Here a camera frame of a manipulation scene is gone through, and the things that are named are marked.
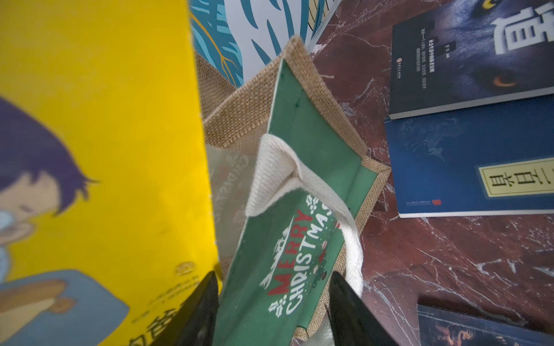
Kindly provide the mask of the dark wolf cover book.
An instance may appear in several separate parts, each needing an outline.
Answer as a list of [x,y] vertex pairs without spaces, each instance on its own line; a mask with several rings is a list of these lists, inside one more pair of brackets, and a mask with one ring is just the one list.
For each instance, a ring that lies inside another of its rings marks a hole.
[[390,118],[553,93],[552,1],[452,1],[392,29]]

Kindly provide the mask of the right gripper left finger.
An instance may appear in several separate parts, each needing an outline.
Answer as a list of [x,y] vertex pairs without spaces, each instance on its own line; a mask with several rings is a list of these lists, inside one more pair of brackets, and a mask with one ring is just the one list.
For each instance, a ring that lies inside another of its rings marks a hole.
[[151,345],[213,345],[218,308],[219,286],[216,273],[211,271],[180,306],[177,314]]

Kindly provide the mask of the yellow book with couple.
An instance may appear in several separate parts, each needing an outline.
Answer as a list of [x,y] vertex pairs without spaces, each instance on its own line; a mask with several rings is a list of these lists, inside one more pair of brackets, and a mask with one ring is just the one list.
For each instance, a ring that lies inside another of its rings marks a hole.
[[188,15],[1,3],[1,344],[151,345],[216,267]]

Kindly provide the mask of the blue book near bag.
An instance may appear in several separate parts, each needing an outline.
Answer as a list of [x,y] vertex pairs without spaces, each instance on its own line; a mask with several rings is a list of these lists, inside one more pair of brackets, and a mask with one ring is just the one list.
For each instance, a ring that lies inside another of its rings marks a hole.
[[553,212],[553,97],[386,119],[403,218]]

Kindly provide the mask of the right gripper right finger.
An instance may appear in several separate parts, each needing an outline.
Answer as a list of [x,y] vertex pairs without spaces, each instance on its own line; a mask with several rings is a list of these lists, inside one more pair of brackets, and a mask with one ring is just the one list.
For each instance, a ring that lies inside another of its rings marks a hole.
[[334,345],[397,345],[346,279],[333,272],[328,310]]

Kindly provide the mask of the green burlap Christmas bag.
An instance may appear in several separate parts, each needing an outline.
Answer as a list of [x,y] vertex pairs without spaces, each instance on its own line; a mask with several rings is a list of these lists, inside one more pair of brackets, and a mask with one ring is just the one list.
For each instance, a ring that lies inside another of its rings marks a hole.
[[360,235],[390,169],[368,148],[304,43],[241,87],[197,57],[212,161],[214,223],[232,238],[222,264],[215,345],[334,345],[328,313],[338,272],[362,300]]

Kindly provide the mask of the dark Guiguzi book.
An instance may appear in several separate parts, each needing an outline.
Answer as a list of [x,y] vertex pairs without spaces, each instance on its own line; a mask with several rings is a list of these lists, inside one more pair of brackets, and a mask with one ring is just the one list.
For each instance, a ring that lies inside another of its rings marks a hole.
[[422,345],[552,345],[553,336],[522,327],[419,305]]

